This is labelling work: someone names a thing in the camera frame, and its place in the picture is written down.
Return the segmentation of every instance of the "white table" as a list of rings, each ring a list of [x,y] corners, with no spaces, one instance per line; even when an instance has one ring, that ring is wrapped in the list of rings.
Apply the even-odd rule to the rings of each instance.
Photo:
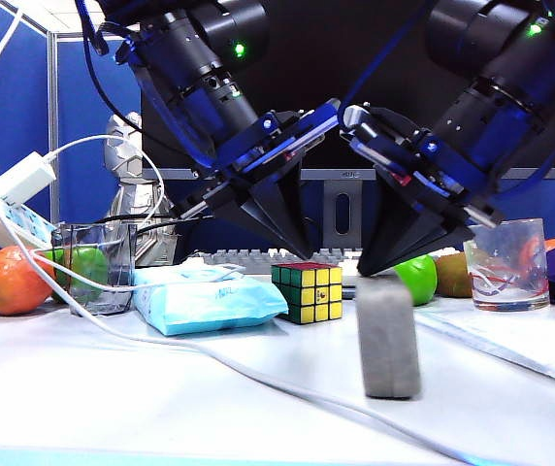
[[[136,313],[106,320],[157,334]],[[555,380],[420,326],[417,337],[423,389],[409,401],[364,396],[353,302],[341,320],[275,319],[190,339],[455,448],[555,464]],[[138,464],[120,462],[126,454],[143,465],[453,463],[362,416],[274,391],[197,353],[127,344],[63,308],[0,317],[0,448],[20,464],[36,464],[37,454],[56,466],[106,464],[101,454],[113,465]],[[60,451],[68,463],[43,461]]]

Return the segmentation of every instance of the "gray foam block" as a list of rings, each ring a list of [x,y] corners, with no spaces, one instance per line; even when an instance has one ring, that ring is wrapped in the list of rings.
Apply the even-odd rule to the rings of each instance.
[[[398,279],[358,279],[357,324],[366,395],[410,398],[420,392],[411,295]]]

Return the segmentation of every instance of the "computer monitor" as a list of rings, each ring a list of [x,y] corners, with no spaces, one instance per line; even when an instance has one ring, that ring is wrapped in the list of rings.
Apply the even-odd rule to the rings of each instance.
[[[259,114],[268,110],[310,110],[331,97],[342,98],[417,8],[416,2],[404,0],[261,0],[261,3],[270,18],[271,43],[260,61],[235,74]],[[424,30],[422,21],[366,82],[354,103],[368,101],[399,112],[421,126],[435,124],[469,83],[431,61],[426,53]],[[142,111],[146,130],[168,143],[176,143],[150,104],[143,101]],[[190,158],[163,150],[146,138],[144,145],[159,167],[169,169],[164,172],[166,178],[190,178]],[[510,177],[525,178],[554,148],[555,121],[522,149]],[[325,181],[326,187],[336,187],[336,183],[345,181],[336,187],[338,191],[346,189],[348,183],[356,186],[375,176],[371,163],[349,149],[338,129],[330,131],[323,144],[309,152],[302,168],[304,183]],[[549,174],[552,176],[555,177],[555,164]],[[327,215],[322,206],[316,209],[317,218]],[[344,235],[335,236],[334,244],[324,238],[321,246],[343,246],[340,238]]]

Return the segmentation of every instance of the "blue tissue pack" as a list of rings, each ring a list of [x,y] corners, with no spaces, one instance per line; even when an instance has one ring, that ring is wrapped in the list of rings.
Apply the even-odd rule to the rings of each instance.
[[[144,319],[166,336],[259,325],[288,307],[272,283],[222,266],[136,269],[134,284],[166,283],[133,292]]]

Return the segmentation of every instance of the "clear drinking glass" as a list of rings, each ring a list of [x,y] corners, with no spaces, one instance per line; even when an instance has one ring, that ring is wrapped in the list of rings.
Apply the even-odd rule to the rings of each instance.
[[[132,284],[136,225],[63,223],[51,238],[55,261],[73,272],[100,284]],[[92,314],[116,314],[131,308],[130,291],[104,291],[59,270],[55,270],[55,279]]]
[[[541,218],[470,227],[464,243],[475,306],[484,311],[528,311],[549,304]]]

